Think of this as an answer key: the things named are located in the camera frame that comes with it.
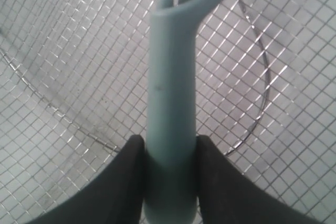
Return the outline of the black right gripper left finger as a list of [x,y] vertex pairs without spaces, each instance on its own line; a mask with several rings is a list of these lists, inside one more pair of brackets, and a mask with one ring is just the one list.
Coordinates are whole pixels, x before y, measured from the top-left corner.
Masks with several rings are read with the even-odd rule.
[[140,223],[144,185],[144,139],[133,135],[93,181],[31,222]]

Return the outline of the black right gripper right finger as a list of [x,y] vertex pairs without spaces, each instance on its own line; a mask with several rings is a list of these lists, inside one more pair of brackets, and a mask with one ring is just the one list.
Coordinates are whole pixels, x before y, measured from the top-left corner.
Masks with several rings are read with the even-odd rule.
[[255,185],[206,135],[196,138],[195,170],[204,223],[318,223]]

